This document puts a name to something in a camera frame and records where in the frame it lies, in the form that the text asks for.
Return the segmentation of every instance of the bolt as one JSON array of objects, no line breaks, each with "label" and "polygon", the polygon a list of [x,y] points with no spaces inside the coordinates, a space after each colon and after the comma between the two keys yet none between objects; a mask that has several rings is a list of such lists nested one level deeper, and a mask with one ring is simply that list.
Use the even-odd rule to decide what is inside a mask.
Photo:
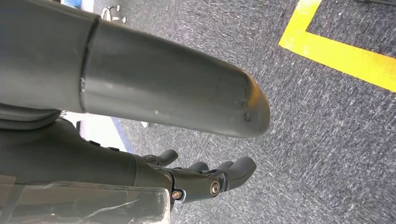
[{"label": "bolt", "polygon": [[182,198],[182,195],[183,195],[182,192],[179,190],[175,190],[172,192],[172,198],[176,200]]},{"label": "bolt", "polygon": [[210,187],[210,193],[213,197],[217,196],[220,192],[220,183],[218,181],[213,181]]}]

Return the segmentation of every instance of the blue stripe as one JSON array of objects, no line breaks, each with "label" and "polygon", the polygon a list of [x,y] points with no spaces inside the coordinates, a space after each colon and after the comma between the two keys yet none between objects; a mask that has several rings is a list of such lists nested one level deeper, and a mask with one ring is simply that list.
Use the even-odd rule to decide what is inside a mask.
[{"label": "blue stripe", "polygon": [[64,0],[64,4],[68,6],[73,6],[76,8],[81,8],[83,1],[82,0]]},{"label": "blue stripe", "polygon": [[124,130],[121,127],[121,120],[119,118],[113,118],[113,123],[115,128],[117,129],[118,135],[121,138],[122,143],[124,143],[125,149],[127,150],[127,152],[129,153],[134,153],[132,144],[129,142],[127,135],[125,134]]}]

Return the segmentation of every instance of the yellow tape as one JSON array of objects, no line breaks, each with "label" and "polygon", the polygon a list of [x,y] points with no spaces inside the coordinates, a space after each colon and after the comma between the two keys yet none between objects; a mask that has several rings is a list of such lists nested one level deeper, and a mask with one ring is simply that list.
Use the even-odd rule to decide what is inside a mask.
[{"label": "yellow tape", "polygon": [[279,45],[396,92],[396,59],[306,32],[321,0],[300,0]]}]

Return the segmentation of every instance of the black carbon tube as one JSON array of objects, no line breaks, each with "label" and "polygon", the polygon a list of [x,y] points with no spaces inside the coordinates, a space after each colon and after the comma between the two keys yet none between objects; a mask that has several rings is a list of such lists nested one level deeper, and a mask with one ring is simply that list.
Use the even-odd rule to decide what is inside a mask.
[{"label": "black carbon tube", "polygon": [[0,162],[0,175],[15,177],[17,184],[68,181],[171,191],[169,179],[141,157],[85,141],[62,119],[32,131],[0,129]]},{"label": "black carbon tube", "polygon": [[269,125],[264,94],[230,64],[48,0],[6,0],[2,9],[0,104],[235,137]]}]

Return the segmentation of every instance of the clear plastic film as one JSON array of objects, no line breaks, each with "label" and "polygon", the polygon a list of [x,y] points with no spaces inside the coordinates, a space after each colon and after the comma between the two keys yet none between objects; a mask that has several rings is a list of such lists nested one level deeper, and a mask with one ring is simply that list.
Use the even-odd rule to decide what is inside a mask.
[{"label": "clear plastic film", "polygon": [[20,185],[0,175],[3,224],[169,224],[170,195],[161,188],[80,182]]}]

